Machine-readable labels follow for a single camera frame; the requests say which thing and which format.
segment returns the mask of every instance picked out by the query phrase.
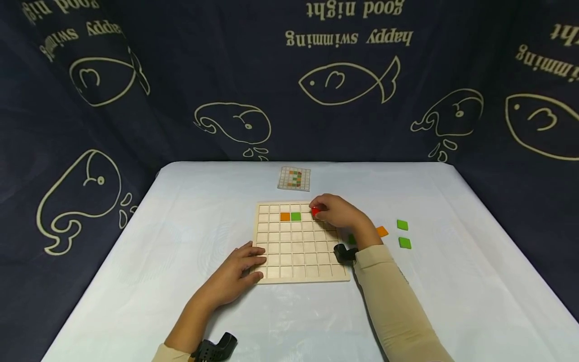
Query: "left hand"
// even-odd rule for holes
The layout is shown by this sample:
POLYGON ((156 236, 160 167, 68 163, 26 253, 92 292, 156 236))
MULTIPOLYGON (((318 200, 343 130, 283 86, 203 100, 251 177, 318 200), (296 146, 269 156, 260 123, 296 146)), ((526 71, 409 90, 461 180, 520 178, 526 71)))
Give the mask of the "left hand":
POLYGON ((242 277, 245 270, 265 263, 265 257, 257 256, 263 253, 265 249, 253 247, 252 242, 236 248, 195 294, 212 309, 233 302, 263 278, 262 272, 252 272, 242 277))

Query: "fabric backdrop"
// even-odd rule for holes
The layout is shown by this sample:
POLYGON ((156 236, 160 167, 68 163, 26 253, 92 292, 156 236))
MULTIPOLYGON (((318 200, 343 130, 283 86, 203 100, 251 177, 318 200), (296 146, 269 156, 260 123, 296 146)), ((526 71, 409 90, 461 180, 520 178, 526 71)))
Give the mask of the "fabric backdrop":
POLYGON ((177 160, 453 164, 577 318, 578 11, 0 2, 0 359, 42 358, 177 160))

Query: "pattern card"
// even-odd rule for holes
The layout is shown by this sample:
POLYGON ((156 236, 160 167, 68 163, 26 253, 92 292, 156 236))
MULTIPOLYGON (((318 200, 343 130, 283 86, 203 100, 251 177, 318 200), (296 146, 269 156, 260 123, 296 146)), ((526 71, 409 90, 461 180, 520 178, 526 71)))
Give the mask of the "pattern card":
POLYGON ((295 167, 284 166, 281 168, 280 182, 278 189, 310 191, 310 171, 309 169, 297 169, 295 167))
POLYGON ((254 246, 265 249, 267 262, 259 284, 349 281, 334 246, 340 242, 332 225, 312 218, 308 201, 258 203, 254 246))

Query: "white tablecloth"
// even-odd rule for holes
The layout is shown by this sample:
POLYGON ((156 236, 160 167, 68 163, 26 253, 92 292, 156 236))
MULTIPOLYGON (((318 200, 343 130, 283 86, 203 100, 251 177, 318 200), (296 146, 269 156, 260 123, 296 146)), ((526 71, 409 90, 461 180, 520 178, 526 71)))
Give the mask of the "white tablecloth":
MULTIPOLYGON (((579 360, 579 325, 452 166, 178 162, 161 170, 43 361, 150 360, 188 298, 251 239, 256 202, 323 192, 388 229, 384 242, 456 361, 579 360), (310 168, 311 192, 277 189, 281 166, 310 168)), ((215 315, 207 337, 225 331, 239 339, 231 361, 383 360, 353 278, 256 286, 215 315)))

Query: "black clip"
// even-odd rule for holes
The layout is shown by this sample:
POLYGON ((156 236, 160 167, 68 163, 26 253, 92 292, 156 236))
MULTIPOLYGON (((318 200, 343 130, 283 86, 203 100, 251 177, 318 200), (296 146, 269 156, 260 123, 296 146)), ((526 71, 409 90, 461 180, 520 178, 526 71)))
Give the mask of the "black clip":
POLYGON ((233 350, 237 346, 237 338, 235 338, 231 333, 225 332, 223 337, 217 346, 208 340, 204 340, 197 348, 196 353, 191 355, 194 357, 196 361, 203 362, 203 361, 211 361, 211 362, 220 362, 225 361, 231 357, 233 350))
POLYGON ((336 259, 338 259, 338 263, 340 264, 351 264, 354 260, 356 260, 357 252, 358 248, 351 248, 350 250, 347 250, 344 244, 338 244, 334 247, 334 254, 336 255, 336 259))

